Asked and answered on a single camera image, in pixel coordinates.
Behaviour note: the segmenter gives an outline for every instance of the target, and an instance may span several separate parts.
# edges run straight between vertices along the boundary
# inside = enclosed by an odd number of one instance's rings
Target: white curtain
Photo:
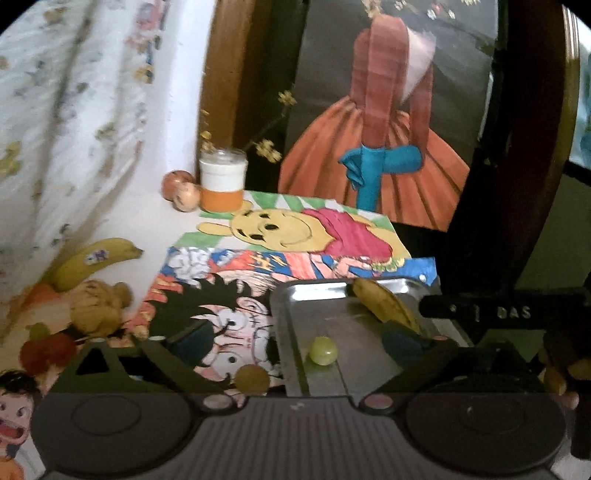
[[[39,0],[0,36],[0,330],[139,157],[170,0]]]

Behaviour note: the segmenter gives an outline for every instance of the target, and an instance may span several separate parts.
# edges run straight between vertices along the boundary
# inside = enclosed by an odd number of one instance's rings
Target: orange liquid
[[[201,188],[201,209],[214,213],[230,213],[240,210],[244,190],[236,192],[212,192]]]

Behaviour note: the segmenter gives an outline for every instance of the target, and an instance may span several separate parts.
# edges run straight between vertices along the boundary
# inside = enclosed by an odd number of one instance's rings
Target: gray ribbed surface
[[[154,432],[157,441],[158,433]],[[346,398],[251,399],[240,413],[207,419],[174,460],[142,480],[460,480],[417,453],[395,423]],[[556,480],[547,471],[520,480]],[[72,480],[51,473],[48,480]]]

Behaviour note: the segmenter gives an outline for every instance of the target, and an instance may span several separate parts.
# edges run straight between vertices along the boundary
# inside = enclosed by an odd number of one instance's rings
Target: orange skirt
[[[388,148],[408,145],[409,119],[392,116]],[[361,146],[363,111],[345,97],[320,115],[299,138],[281,166],[279,192],[334,199],[355,207],[356,192],[339,164],[345,152]],[[446,231],[466,183],[468,166],[435,132],[418,172],[384,174],[378,212],[398,223]]]

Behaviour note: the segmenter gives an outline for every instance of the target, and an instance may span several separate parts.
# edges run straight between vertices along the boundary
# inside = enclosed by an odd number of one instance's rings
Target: black circular disc
[[[547,394],[520,391],[500,375],[487,376],[484,384],[482,378],[465,378],[418,394],[405,419],[424,453],[458,471],[489,476],[543,465],[566,433],[564,414]]]
[[[194,423],[176,393],[49,393],[33,418],[48,469],[79,478],[124,477],[166,461]]]

